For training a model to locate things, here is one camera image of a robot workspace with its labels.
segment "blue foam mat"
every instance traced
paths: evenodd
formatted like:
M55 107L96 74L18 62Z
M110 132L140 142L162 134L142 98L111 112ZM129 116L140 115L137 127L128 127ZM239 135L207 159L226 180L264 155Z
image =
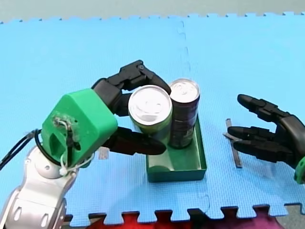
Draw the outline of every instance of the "blue foam mat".
M238 207L237 216L255 217L253 206L269 205L269 214L279 216L287 214L284 204L298 203L305 214L305 187L293 181L291 168L241 155L244 167L236 169L222 136L228 117L234 125L275 128L239 106L239 93L270 100L305 121L304 24L304 16L291 13L4 23L0 155L24 132L39 127L63 94L90 87L142 59L168 82L190 77L199 83L205 179L150 184L144 156L113 153L109 160L95 159L66 196L72 226L88 225L89 213L106 213L106 223L120 223L126 211L139 211L140 222L155 221L155 210L173 210L172 220L186 220L189 208L218 219L221 207ZM132 128L127 117L119 125ZM23 160L32 145L0 172L0 206L21 183Z

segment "black cable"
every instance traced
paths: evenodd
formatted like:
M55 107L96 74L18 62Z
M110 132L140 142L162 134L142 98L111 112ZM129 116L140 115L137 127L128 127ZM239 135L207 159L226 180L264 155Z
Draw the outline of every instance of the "black cable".
M40 152L49 160L51 161L52 163L56 164L57 166L60 166L60 162L54 160L45 150L44 148L42 147L41 143L40 143L40 140L39 140L39 137L38 135L41 133L41 129L38 130L36 129L35 132L34 132L34 139L35 139L35 143L38 147L38 149L40 150Z
M5 160L2 160L0 165L0 171L3 169L6 164L8 164L29 142L31 141L31 138L28 138L25 140L21 146L19 146L15 152L11 153L9 157L7 157Z
M52 163L60 166L60 162L54 160L42 147L40 140L39 140L39 134L41 133L41 129L36 129L34 131L34 139L35 143L38 147L38 149L41 151L41 153ZM4 158L0 161L0 171L5 167L33 138L32 136L33 131L26 136L24 136L22 139L20 139L13 148L4 156ZM71 155L72 155L72 149L74 146L73 142L73 133L72 130L67 131L67 150L68 150L68 162L71 161Z
M0 170L3 169L32 139L31 135L33 132L25 135L22 139L20 139L13 148L4 156L4 158L0 161Z

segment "can top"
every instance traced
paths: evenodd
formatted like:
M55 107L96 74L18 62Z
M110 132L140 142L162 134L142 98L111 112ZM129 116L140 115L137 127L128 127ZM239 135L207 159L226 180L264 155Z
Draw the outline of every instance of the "can top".
M171 98L180 103L190 103L200 95L200 89L196 82L189 79L177 79L170 83Z
M146 85L135 90L128 102L130 117L142 125L161 123L172 112L172 101L161 87Z

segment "green can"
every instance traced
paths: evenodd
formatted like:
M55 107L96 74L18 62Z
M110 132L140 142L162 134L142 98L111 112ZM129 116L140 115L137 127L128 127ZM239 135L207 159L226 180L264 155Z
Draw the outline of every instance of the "green can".
M138 88L129 99L128 112L136 130L167 144L173 105L164 89L155 85Z

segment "green tray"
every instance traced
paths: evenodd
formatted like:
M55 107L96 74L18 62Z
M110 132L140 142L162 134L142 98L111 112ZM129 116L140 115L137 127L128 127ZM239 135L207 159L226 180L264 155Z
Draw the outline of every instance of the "green tray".
M206 171L199 120L192 143L184 149L167 146L162 155L146 156L149 182L202 180Z

